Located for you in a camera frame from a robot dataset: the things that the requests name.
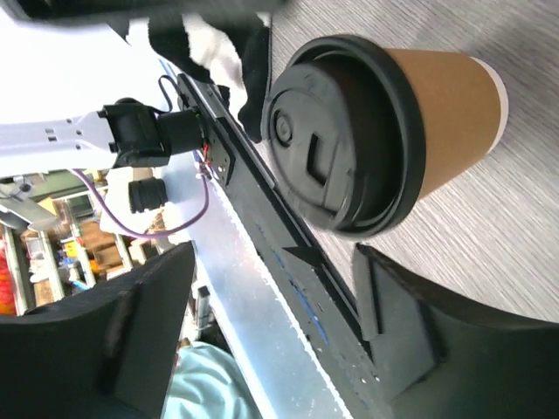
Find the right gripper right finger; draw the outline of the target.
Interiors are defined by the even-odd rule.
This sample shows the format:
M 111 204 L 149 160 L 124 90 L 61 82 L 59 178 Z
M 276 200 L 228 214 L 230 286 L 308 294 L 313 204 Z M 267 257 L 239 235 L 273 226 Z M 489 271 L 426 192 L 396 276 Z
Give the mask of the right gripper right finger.
M 392 418 L 555 418 L 558 326 L 486 306 L 359 244 L 356 302 Z

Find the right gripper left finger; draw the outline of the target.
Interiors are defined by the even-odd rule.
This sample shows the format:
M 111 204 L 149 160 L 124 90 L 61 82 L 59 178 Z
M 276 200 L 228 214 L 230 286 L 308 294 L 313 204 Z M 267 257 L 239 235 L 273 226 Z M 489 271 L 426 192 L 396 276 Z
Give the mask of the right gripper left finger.
M 4 418 L 157 418 L 196 270 L 192 243 L 1 320 Z

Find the black cup lid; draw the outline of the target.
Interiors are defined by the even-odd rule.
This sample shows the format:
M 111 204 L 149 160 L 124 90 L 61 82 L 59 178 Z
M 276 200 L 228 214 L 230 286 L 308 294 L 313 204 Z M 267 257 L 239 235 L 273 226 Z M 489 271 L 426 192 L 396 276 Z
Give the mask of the black cup lid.
M 418 199 L 426 159 L 418 100 L 396 60 L 366 38 L 304 44 L 266 96 L 261 133 L 281 194 L 317 228 L 372 237 Z

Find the brown paper coffee cup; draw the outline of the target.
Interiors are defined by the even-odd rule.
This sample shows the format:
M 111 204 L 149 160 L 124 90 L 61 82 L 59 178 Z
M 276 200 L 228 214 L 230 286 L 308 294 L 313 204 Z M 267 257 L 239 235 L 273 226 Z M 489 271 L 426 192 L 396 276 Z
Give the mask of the brown paper coffee cup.
M 461 52 L 388 53 L 410 81 L 424 121 L 422 199 L 496 147 L 507 124 L 507 89 L 489 64 Z

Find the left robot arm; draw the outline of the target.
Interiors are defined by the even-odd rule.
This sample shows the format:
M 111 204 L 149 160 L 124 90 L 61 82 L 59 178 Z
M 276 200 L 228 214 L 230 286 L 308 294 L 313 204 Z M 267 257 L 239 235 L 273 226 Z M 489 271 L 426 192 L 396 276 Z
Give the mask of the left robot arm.
M 63 120 L 1 126 L 1 176 L 62 169 L 163 167 L 200 149 L 195 108 L 160 113 L 136 100 Z

